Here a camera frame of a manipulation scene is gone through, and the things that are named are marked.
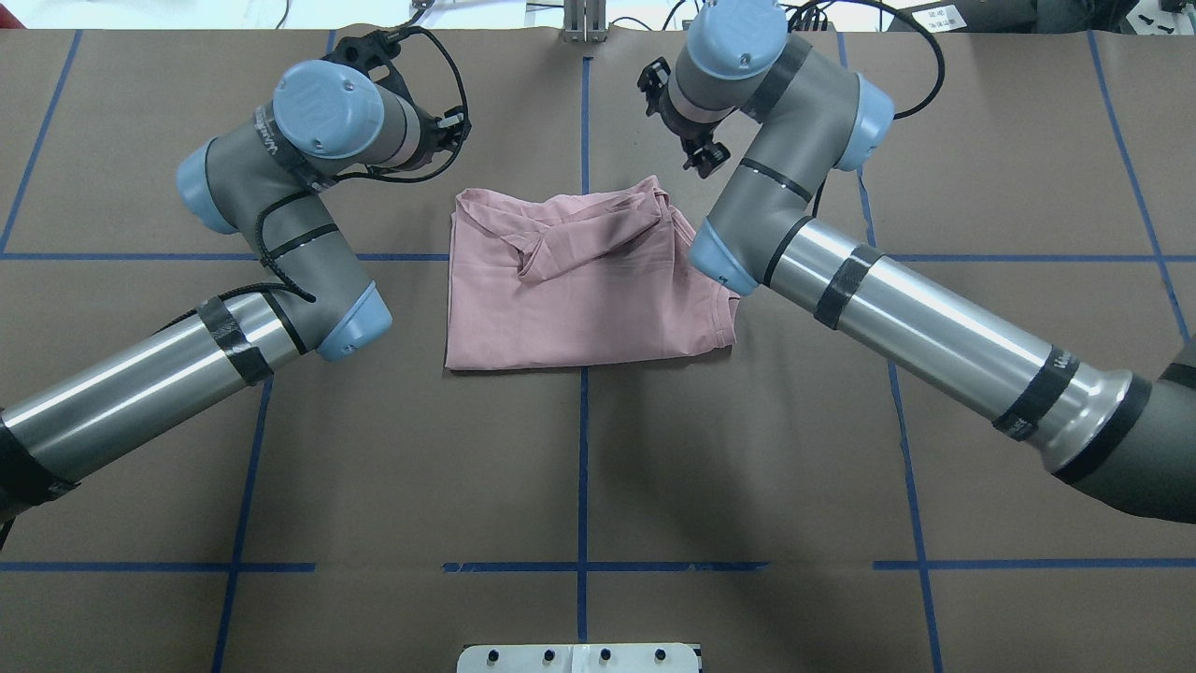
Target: black tape band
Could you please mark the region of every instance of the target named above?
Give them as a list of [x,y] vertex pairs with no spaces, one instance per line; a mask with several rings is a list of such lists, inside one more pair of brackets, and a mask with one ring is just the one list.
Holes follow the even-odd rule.
[[266,146],[266,152],[270,154],[274,163],[293,175],[305,189],[319,192],[336,184],[334,177],[324,175],[323,171],[311,165],[311,161],[304,157],[303,152],[287,140],[287,136],[282,134],[279,124],[274,121],[273,108],[258,105],[254,110],[254,128],[257,130],[257,136],[262,139],[262,145]]
[[759,175],[763,175],[764,177],[776,181],[776,183],[780,184],[781,186],[785,186],[789,191],[793,191],[798,196],[801,196],[801,200],[807,203],[814,197],[814,195],[811,194],[810,190],[806,189],[805,186],[798,184],[797,182],[789,179],[788,177],[776,172],[775,170],[765,166],[764,164],[755,159],[749,159],[744,157],[744,159],[739,161],[739,165],[744,166],[745,169],[753,170]]
[[767,117],[773,111],[776,102],[781,99],[785,90],[789,87],[789,82],[793,81],[794,75],[805,65],[806,56],[810,55],[810,49],[811,45],[805,39],[798,39],[795,43],[791,42],[781,51],[781,57],[769,68],[768,74],[764,75],[764,80],[759,82],[756,92],[744,104],[744,114],[756,121]]
[[266,299],[267,304],[269,304],[270,310],[274,311],[274,314],[279,316],[279,322],[282,323],[282,329],[287,330],[287,336],[291,336],[291,343],[295,345],[295,350],[299,351],[299,355],[300,356],[306,355],[309,350],[307,345],[303,343],[303,338],[301,336],[299,336],[299,330],[295,329],[295,325],[293,322],[291,322],[291,317],[287,316],[287,312],[282,310],[282,305],[279,304],[279,300],[274,296],[274,293],[262,292],[262,298]]
[[781,238],[781,244],[777,245],[776,251],[773,252],[773,258],[768,259],[768,270],[764,271],[765,286],[771,286],[773,271],[776,270],[776,264],[777,262],[781,261],[781,255],[785,253],[785,250],[789,246],[789,243],[793,241],[793,237],[797,235],[798,231],[801,231],[801,227],[805,226],[806,222],[812,219],[814,219],[812,215],[805,215],[804,218],[799,219],[797,222],[793,224],[792,227],[789,227],[789,231],[785,234],[785,238]]
[[885,253],[872,245],[862,243],[856,245],[852,250],[852,256],[843,259],[843,263],[840,264],[838,270],[830,279],[830,285],[823,289],[822,296],[818,296],[818,306],[814,307],[814,319],[831,329],[838,329],[838,317],[843,314],[847,302],[852,300],[852,296],[860,288],[864,276],[868,275],[868,271],[872,270],[872,264],[877,263],[883,256]]
[[75,487],[42,467],[0,420],[0,489],[28,506],[39,506],[61,498]]
[[1163,371],[1163,377],[1159,379],[1196,390],[1196,367],[1173,362],[1167,369]]
[[1055,406],[1063,391],[1067,391],[1078,369],[1080,359],[1058,347],[1051,347],[1038,374],[1030,380],[1017,402],[993,422],[993,428],[1019,442],[1029,440],[1038,430],[1038,422]]
[[1113,453],[1113,449],[1121,445],[1125,435],[1129,435],[1129,432],[1134,429],[1134,424],[1137,423],[1139,417],[1142,416],[1142,410],[1146,409],[1146,404],[1149,402],[1151,383],[1134,375],[1134,379],[1129,383],[1129,390],[1125,391],[1125,397],[1117,405],[1117,411],[1113,412],[1112,418],[1105,422],[1104,428],[1097,433],[1097,436],[1088,442],[1087,447],[1084,447],[1080,455],[1064,465],[1055,473],[1055,477],[1064,484],[1075,484],[1096,472]]
[[[319,238],[321,235],[324,235],[325,233],[331,233],[334,231],[340,231],[340,230],[341,228],[335,224],[325,224],[324,226],[317,226],[316,228],[312,228],[311,231],[307,231],[305,233],[300,233],[299,235],[295,235],[294,238],[270,250],[269,255],[271,258],[276,259],[297,247],[301,247],[307,243],[311,243],[312,240]],[[262,259],[262,265],[266,265],[264,258]]]
[[213,296],[203,301],[196,308],[196,313],[246,386],[256,386],[274,375],[270,366],[262,357],[262,351],[258,351],[257,347],[245,339],[240,323],[228,312],[228,307],[222,300]]

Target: white label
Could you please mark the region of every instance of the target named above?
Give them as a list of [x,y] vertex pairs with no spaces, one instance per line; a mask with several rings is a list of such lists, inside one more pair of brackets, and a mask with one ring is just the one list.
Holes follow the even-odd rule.
[[954,5],[944,5],[933,10],[922,10],[911,14],[914,19],[930,32],[956,30],[968,25]]

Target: folded pink towel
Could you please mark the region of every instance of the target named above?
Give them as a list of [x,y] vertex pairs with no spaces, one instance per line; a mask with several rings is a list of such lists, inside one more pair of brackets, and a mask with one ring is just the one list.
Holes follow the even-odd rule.
[[739,296],[689,264],[694,227],[655,176],[530,203],[457,195],[448,369],[696,356],[736,341]]

